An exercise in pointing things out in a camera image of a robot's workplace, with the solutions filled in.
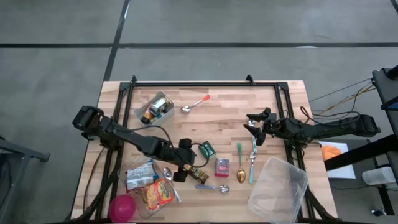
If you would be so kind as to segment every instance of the gold spoon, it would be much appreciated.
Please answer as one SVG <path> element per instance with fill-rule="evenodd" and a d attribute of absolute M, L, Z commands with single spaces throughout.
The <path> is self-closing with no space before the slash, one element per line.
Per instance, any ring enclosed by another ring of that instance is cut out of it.
<path fill-rule="evenodd" d="M 236 178 L 238 178 L 239 183 L 243 183 L 246 178 L 246 173 L 242 169 L 242 144 L 241 143 L 238 143 L 238 154 L 239 154 L 240 168 L 239 168 L 238 172 L 236 173 Z"/>

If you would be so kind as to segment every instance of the concrete floor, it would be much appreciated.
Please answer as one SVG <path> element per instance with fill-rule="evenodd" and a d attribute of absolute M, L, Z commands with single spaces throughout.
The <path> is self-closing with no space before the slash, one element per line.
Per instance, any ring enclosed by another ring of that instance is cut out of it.
<path fill-rule="evenodd" d="M 122 4 L 0 0 L 0 43 L 112 42 Z M 397 22 L 389 0 L 134 0 L 121 42 L 396 42 Z M 0 49 L 0 134 L 51 153 L 48 163 L 31 163 L 12 223 L 60 222 L 68 215 L 87 144 L 71 121 L 81 105 L 98 101 L 109 53 Z M 242 80 L 251 74 L 256 80 L 304 80 L 311 100 L 395 66 L 396 55 L 398 48 L 119 49 L 111 80 L 132 74 L 139 80 Z M 314 101 L 312 109 L 325 109 L 363 85 Z M 333 112 L 350 110 L 350 104 Z M 392 133 L 380 104 L 372 91 L 355 107 L 381 127 L 372 140 Z M 333 195 L 343 219 L 394 223 L 367 212 L 379 202 L 366 190 Z"/>

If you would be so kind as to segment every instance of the fork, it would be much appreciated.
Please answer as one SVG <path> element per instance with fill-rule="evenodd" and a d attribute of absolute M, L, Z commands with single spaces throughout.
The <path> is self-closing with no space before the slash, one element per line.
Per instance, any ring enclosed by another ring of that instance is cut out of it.
<path fill-rule="evenodd" d="M 253 184 L 253 173 L 254 173 L 254 160 L 255 160 L 255 158 L 256 158 L 256 153 L 251 152 L 250 153 L 251 167 L 250 167 L 249 184 Z"/>

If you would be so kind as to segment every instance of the butcher block tabletop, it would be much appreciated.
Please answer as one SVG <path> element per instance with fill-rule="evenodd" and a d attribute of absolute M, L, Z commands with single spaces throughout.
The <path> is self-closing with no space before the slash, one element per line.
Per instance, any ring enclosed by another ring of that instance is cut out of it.
<path fill-rule="evenodd" d="M 296 119 L 306 120 L 301 113 L 300 106 L 304 106 L 311 114 L 310 104 L 305 91 L 304 82 L 301 80 L 284 81 L 289 84 L 290 98 Z M 120 82 L 104 82 L 97 107 L 104 111 L 105 116 L 112 116 L 116 99 L 118 97 Z M 141 124 L 133 115 L 133 109 L 140 108 L 158 91 L 164 92 L 175 106 L 175 114 L 169 118 L 162 127 L 170 134 L 174 146 L 178 146 L 180 139 L 190 138 L 192 142 L 202 143 L 208 141 L 217 153 L 217 158 L 229 159 L 229 177 L 215 177 L 215 158 L 210 159 L 207 166 L 200 168 L 209 175 L 206 185 L 219 186 L 228 185 L 230 191 L 222 194 L 218 190 L 198 190 L 196 180 L 187 177 L 184 183 L 174 182 L 174 186 L 182 198 L 182 203 L 173 200 L 150 218 L 140 218 L 138 212 L 134 215 L 132 222 L 264 222 L 268 221 L 247 208 L 248 198 L 254 188 L 257 178 L 264 163 L 270 157 L 277 157 L 286 161 L 284 142 L 279 138 L 266 137 L 262 146 L 257 147 L 257 157 L 254 163 L 254 183 L 249 184 L 249 172 L 252 152 L 252 137 L 243 124 L 246 124 L 247 114 L 255 114 L 269 107 L 273 113 L 278 114 L 275 91 L 273 87 L 264 86 L 206 86 L 206 87 L 134 87 L 132 103 L 129 114 L 128 128 L 139 128 Z M 210 99 L 193 108 L 189 114 L 181 113 L 182 106 L 189 106 L 209 94 Z M 282 97 L 283 107 L 287 106 Z M 124 105 L 121 108 L 120 120 L 122 122 Z M 137 131 L 142 135 L 158 136 L 167 139 L 160 129 Z M 242 144 L 242 167 L 246 171 L 246 180 L 240 184 L 236 179 L 239 170 L 239 156 L 237 143 Z M 93 164 L 102 150 L 99 140 L 90 141 L 81 170 L 80 181 L 76 192 L 75 202 L 72 208 L 72 218 L 76 218 L 83 212 L 83 196 L 90 176 Z M 198 149 L 192 149 L 198 155 L 195 165 L 201 165 L 206 160 Z M 113 169 L 116 152 L 113 156 Z M 94 171 L 88 193 L 86 196 L 86 207 L 94 199 L 101 185 L 106 150 L 102 153 L 98 165 Z M 141 155 L 135 146 L 124 145 L 123 164 L 128 164 L 134 157 Z M 323 163 L 321 150 L 318 145 L 310 144 L 305 149 L 305 167 L 309 177 L 309 187 L 319 202 L 326 210 L 337 217 L 335 203 L 331 194 L 325 165 Z M 162 161 L 156 161 L 160 168 L 169 167 L 172 172 L 177 171 L 177 166 Z M 125 194 L 124 184 L 119 182 L 118 194 Z M 108 214 L 110 190 L 104 199 L 103 217 Z M 302 209 L 306 217 L 306 206 L 303 201 Z"/>

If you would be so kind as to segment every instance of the magenta cup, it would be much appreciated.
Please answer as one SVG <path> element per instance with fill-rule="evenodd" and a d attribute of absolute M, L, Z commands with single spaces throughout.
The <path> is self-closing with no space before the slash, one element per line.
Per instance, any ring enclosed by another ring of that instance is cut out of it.
<path fill-rule="evenodd" d="M 118 195 L 109 205 L 109 216 L 116 223 L 128 222 L 135 211 L 136 204 L 130 195 Z"/>

